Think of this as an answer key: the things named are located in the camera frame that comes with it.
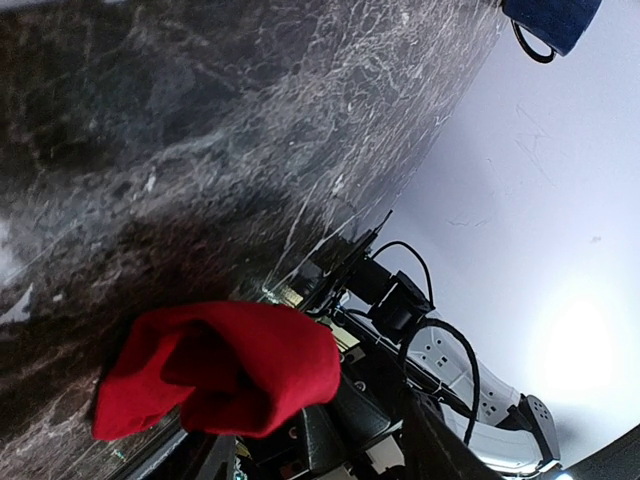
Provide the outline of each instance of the blue mug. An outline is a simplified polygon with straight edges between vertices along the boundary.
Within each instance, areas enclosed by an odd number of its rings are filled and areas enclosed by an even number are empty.
[[[518,43],[535,61],[551,62],[556,53],[569,53],[595,16],[602,0],[504,0],[502,11],[511,18]],[[536,52],[522,29],[551,48],[549,55]]]

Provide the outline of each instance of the dark marble surface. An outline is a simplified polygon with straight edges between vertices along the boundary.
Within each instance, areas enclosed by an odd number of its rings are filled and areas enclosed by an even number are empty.
[[[89,433],[132,319],[330,261],[391,206],[502,22],[490,0],[2,13],[0,478],[104,478],[144,444]]]

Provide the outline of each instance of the crumpled red cloth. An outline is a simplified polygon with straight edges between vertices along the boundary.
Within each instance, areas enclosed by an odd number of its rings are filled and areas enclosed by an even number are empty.
[[[138,318],[100,385],[93,436],[115,440],[175,406],[188,430],[264,437],[340,383],[331,331],[281,306],[211,302]]]

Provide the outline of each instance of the black mug handle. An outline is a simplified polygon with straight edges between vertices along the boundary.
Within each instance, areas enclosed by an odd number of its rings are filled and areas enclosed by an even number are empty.
[[[556,58],[556,52],[553,48],[551,49],[551,53],[549,55],[541,55],[536,52],[525,40],[524,35],[522,34],[522,27],[518,25],[514,20],[511,20],[511,25],[513,26],[513,32],[516,34],[516,39],[518,40],[518,43],[520,44],[522,49],[536,62],[551,63],[553,59]]]

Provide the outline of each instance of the white wall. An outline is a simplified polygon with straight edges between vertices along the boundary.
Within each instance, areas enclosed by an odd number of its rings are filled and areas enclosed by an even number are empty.
[[[640,2],[605,1],[548,66],[505,30],[382,235],[425,256],[483,362],[551,407],[565,465],[640,422],[639,28]]]

